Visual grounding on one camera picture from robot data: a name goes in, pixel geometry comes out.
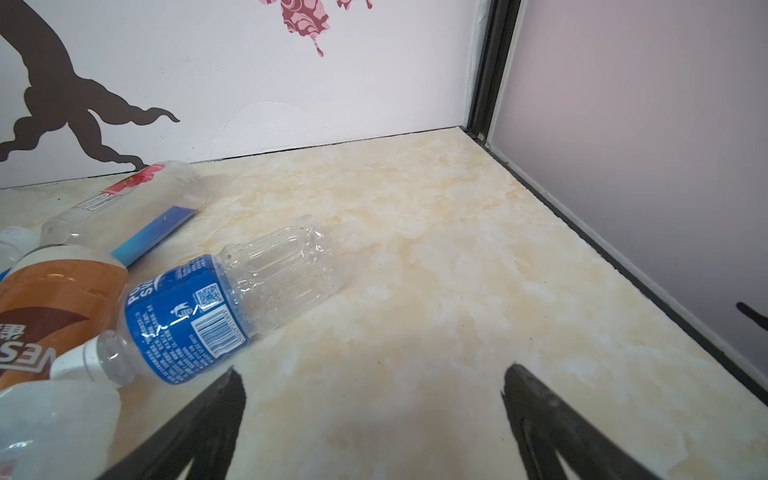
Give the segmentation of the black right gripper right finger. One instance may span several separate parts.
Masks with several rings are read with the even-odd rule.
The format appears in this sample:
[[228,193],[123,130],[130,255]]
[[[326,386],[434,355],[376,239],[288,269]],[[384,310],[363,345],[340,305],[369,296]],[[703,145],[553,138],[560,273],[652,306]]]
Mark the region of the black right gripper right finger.
[[504,375],[501,392],[511,431],[530,479],[655,479],[538,377],[519,363]]

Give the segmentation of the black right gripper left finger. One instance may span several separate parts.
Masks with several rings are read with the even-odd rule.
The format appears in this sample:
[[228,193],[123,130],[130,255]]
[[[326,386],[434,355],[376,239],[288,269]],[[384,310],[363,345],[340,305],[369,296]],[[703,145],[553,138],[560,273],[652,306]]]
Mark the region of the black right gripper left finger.
[[241,375],[228,369],[102,479],[224,479],[246,406]]

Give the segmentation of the brown coffee drink bottle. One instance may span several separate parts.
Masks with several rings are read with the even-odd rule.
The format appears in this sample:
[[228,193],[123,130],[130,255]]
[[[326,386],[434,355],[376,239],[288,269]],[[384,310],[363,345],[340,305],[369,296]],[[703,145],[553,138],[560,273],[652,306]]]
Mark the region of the brown coffee drink bottle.
[[48,379],[57,357],[113,327],[128,278],[90,247],[25,255],[1,281],[1,388]]

